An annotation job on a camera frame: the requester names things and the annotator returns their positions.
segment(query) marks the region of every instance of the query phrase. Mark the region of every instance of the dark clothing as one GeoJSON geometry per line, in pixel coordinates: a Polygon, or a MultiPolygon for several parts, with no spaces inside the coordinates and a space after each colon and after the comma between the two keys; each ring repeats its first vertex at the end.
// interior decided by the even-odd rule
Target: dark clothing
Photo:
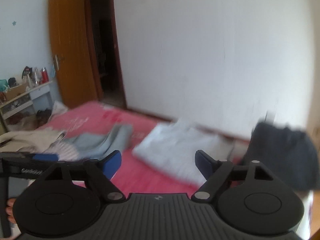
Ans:
{"type": "Polygon", "coordinates": [[[305,132],[258,123],[241,165],[252,160],[261,161],[294,190],[320,189],[318,152],[305,132]]]}

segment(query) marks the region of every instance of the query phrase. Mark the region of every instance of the gray garment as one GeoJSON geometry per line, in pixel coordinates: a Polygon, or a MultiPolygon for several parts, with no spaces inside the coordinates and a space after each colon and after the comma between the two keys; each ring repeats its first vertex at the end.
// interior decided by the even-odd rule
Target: gray garment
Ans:
{"type": "Polygon", "coordinates": [[[130,143],[131,125],[116,124],[107,135],[84,133],[63,141],[72,144],[79,159],[103,159],[115,150],[124,151],[130,143]]]}

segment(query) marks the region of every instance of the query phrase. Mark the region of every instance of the desk drawer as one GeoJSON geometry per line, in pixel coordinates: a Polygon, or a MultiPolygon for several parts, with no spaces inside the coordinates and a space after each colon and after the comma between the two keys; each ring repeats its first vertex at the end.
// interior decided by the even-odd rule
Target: desk drawer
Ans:
{"type": "Polygon", "coordinates": [[[44,95],[45,93],[48,93],[49,91],[50,91],[49,85],[40,87],[39,89],[30,92],[31,100],[38,98],[38,97],[44,95]]]}

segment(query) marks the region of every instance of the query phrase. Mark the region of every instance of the red thermos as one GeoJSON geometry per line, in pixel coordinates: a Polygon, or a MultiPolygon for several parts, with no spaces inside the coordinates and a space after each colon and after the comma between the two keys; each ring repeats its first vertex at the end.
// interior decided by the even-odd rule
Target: red thermos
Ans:
{"type": "Polygon", "coordinates": [[[42,82],[41,82],[42,84],[49,81],[48,72],[45,67],[42,68],[42,70],[41,70],[41,76],[42,76],[42,82]]]}

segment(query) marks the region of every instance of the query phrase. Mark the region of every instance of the wooden door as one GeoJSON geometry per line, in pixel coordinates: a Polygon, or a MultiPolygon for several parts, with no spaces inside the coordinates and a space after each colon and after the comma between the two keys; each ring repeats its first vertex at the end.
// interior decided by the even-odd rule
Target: wooden door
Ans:
{"type": "Polygon", "coordinates": [[[52,56],[63,103],[77,107],[97,100],[89,57],[84,0],[49,0],[52,56]]]}

